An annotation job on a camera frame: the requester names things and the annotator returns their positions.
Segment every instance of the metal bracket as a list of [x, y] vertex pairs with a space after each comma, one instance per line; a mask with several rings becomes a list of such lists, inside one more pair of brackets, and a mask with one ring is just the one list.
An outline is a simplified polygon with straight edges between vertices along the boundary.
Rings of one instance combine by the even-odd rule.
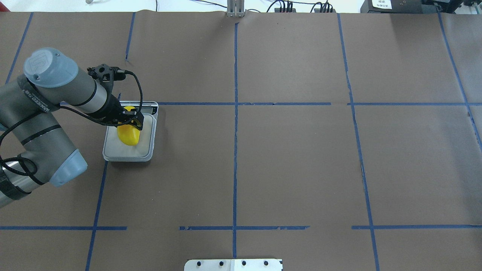
[[228, 0], [228, 17], [244, 17], [244, 0]]
[[189, 260], [184, 271], [282, 271], [281, 259]]

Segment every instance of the ur robot arm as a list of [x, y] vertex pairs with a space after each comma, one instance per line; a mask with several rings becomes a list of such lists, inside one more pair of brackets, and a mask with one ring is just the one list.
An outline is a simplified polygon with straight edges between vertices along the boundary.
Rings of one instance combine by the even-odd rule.
[[[133, 75], [141, 94], [140, 108], [128, 111], [112, 95], [114, 81]], [[76, 107], [86, 115], [68, 107]], [[24, 64], [24, 75], [0, 87], [0, 145], [13, 132], [25, 148], [16, 158], [0, 157], [0, 208], [51, 182], [61, 186], [87, 169], [87, 163], [51, 114], [74, 111], [106, 126], [130, 125], [142, 130], [142, 90], [129, 71], [105, 64], [88, 73], [54, 48], [35, 51]]]

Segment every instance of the yellow object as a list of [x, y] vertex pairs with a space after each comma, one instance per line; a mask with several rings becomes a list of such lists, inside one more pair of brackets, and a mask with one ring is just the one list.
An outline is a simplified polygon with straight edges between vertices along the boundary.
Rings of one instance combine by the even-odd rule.
[[[135, 109], [135, 107], [132, 107], [132, 106], [126, 106], [124, 108], [127, 109], [127, 111], [131, 111], [132, 109]], [[141, 131], [139, 131], [137, 128], [129, 124], [121, 125], [117, 127], [117, 136], [125, 145], [129, 145], [129, 146], [137, 145], [139, 143], [140, 133]]]

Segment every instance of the blue tape grid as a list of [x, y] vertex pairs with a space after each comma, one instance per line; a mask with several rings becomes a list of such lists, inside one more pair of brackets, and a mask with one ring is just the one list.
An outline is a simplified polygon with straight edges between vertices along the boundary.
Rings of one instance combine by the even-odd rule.
[[238, 106], [329, 106], [331, 103], [240, 103], [238, 101], [238, 24], [234, 25], [234, 103], [221, 102], [160, 102], [159, 105], [234, 106], [234, 169], [233, 169], [233, 226], [188, 226], [179, 230], [231, 230], [233, 233], [233, 258], [237, 257], [239, 230], [306, 230], [309, 226], [238, 226]]
[[135, 12], [132, 13], [131, 28], [129, 30], [129, 38], [127, 39], [127, 46], [125, 48], [125, 60], [127, 60], [127, 58], [129, 57], [129, 48], [131, 47], [132, 30], [134, 29], [134, 21], [135, 21]]
[[345, 51], [345, 41], [343, 39], [343, 30], [341, 28], [341, 17], [340, 14], [336, 14], [338, 17], [338, 28], [340, 30], [340, 40], [341, 40], [341, 49], [343, 53], [343, 61], [345, 62], [345, 74], [347, 77], [347, 85], [348, 85], [348, 90], [349, 90], [349, 96], [350, 96], [350, 107], [351, 107], [351, 115], [353, 118], [353, 126], [355, 127], [355, 137], [357, 139], [357, 148], [358, 148], [358, 157], [360, 159], [360, 166], [361, 166], [361, 176], [363, 178], [363, 188], [365, 191], [365, 204], [366, 204], [366, 210], [368, 213], [368, 223], [370, 224], [370, 235], [372, 237], [372, 249], [373, 249], [373, 256], [375, 259], [375, 268], [377, 271], [380, 270], [380, 265], [378, 264], [378, 251], [376, 248], [376, 239], [375, 239], [375, 230], [373, 228], [373, 218], [372, 218], [372, 209], [370, 206], [370, 197], [368, 195], [368, 185], [366, 183], [366, 176], [365, 176], [365, 166], [363, 165], [363, 153], [362, 153], [362, 146], [360, 144], [360, 135], [358, 133], [358, 125], [357, 125], [357, 119], [355, 116], [355, 105], [353, 101], [353, 93], [351, 91], [351, 84], [350, 84], [350, 78], [348, 76], [348, 62], [347, 62], [347, 53]]
[[[13, 68], [16, 64], [16, 61], [18, 59], [18, 55], [20, 53], [22, 44], [24, 43], [28, 28], [30, 26], [31, 20], [33, 17], [33, 13], [30, 14], [25, 31], [23, 33], [22, 39], [19, 43], [18, 49], [16, 51], [15, 57], [13, 59], [6, 83], [10, 80], [10, 77], [13, 72]], [[370, 208], [370, 199], [369, 199], [369, 194], [368, 194], [368, 186], [366, 182], [366, 176], [365, 176], [365, 171], [364, 171], [364, 166], [363, 166], [363, 155], [362, 155], [362, 148], [360, 144], [360, 137], [358, 133], [358, 125], [356, 122], [356, 114], [355, 114], [355, 106], [466, 106], [468, 113], [470, 115], [470, 120], [472, 123], [472, 127], [474, 129], [479, 148], [482, 151], [482, 142], [480, 139], [480, 135], [477, 129], [477, 126], [475, 124], [475, 121], [473, 119], [470, 106], [481, 106], [482, 103], [469, 103], [467, 100], [467, 96], [465, 94], [465, 90], [463, 88], [462, 82], [460, 80], [460, 76], [457, 70], [457, 67], [455, 65], [452, 52], [450, 49], [450, 46], [448, 44], [448, 40], [445, 34], [443, 22], [440, 13], [438, 14], [439, 18], [439, 23], [442, 31], [442, 36], [444, 39], [445, 46], [447, 48], [447, 52], [449, 54], [452, 67], [454, 69], [455, 76], [457, 78], [457, 82], [459, 84], [459, 88], [461, 91], [461, 94], [464, 98], [464, 103], [355, 103], [353, 100], [353, 94], [351, 90], [351, 84], [349, 81], [349, 76], [348, 76], [348, 62], [347, 62], [347, 56], [346, 56], [346, 51], [345, 51], [345, 43], [343, 39], [343, 31], [342, 31], [342, 26], [341, 26], [341, 17], [340, 14], [337, 14], [338, 17], [338, 26], [339, 26], [339, 32], [340, 32], [340, 40], [341, 40], [341, 46], [342, 46], [342, 53], [343, 53], [343, 59], [344, 59], [344, 64], [345, 64], [345, 72], [346, 72], [346, 78], [347, 78], [347, 85], [349, 89], [349, 96], [350, 96], [350, 103], [347, 105], [351, 107], [352, 109], [352, 117], [353, 117], [353, 124], [355, 128], [355, 136], [357, 139], [357, 147], [358, 147], [358, 152], [359, 152], [359, 158], [360, 158], [360, 163], [361, 163], [361, 169], [362, 169], [362, 178], [363, 178], [363, 186], [364, 186], [364, 191], [365, 191], [365, 201], [367, 205], [367, 213], [369, 217], [369, 225], [356, 225], [352, 226], [351, 228], [353, 230], [370, 230], [371, 236], [372, 236], [372, 246], [373, 246], [373, 251], [374, 251], [374, 259], [375, 259], [375, 267], [376, 270], [379, 271], [379, 264], [378, 264], [378, 255], [377, 255], [377, 249], [376, 249], [376, 239], [375, 239], [375, 230], [400, 230], [400, 229], [482, 229], [482, 225], [374, 225], [373, 224], [373, 219], [371, 215], [371, 208]], [[129, 48], [130, 48], [130, 43], [131, 43], [131, 38], [132, 38], [132, 31], [134, 27], [134, 19], [135, 19], [135, 13], [133, 13], [132, 19], [131, 19], [131, 27], [129, 31], [129, 38], [127, 42], [127, 47], [126, 47], [126, 60], [128, 58], [129, 54]], [[159, 102], [159, 105], [184, 105], [184, 106], [234, 106], [235, 107], [235, 140], [234, 140], [234, 176], [233, 176], [233, 182], [234, 182], [234, 190], [233, 190], [233, 226], [189, 226], [189, 227], [179, 227], [179, 230], [232, 230], [233, 231], [233, 258], [236, 258], [236, 232], [238, 230], [306, 230], [309, 228], [309, 226], [237, 226], [237, 120], [238, 120], [238, 106], [329, 106], [331, 103], [329, 102], [284, 102], [284, 103], [271, 103], [271, 102], [238, 102], [238, 51], [237, 51], [237, 44], [238, 41], [238, 24], [235, 24], [235, 102]], [[89, 253], [88, 253], [88, 259], [87, 259], [87, 264], [85, 270], [88, 271], [90, 268], [90, 261], [92, 258], [92, 252], [93, 252], [93, 247], [94, 247], [94, 241], [95, 241], [95, 234], [97, 230], [127, 230], [127, 227], [101, 227], [98, 226], [98, 218], [99, 218], [99, 212], [100, 212], [100, 206], [102, 202], [102, 195], [103, 195], [103, 190], [104, 190], [104, 185], [105, 185], [105, 179], [107, 175], [107, 162], [105, 163], [104, 166], [104, 172], [102, 176], [102, 182], [101, 182], [101, 187], [99, 191], [99, 198], [97, 202], [97, 209], [95, 213], [95, 218], [94, 218], [94, 225], [92, 227], [84, 227], [84, 226], [0, 226], [0, 230], [91, 230], [92, 231], [92, 236], [91, 236], [91, 243], [89, 246]]]

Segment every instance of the label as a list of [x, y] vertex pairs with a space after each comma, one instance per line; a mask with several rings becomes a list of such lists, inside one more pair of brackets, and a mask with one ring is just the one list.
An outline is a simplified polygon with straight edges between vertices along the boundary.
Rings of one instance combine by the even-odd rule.
[[374, 8], [391, 10], [391, 0], [372, 0]]

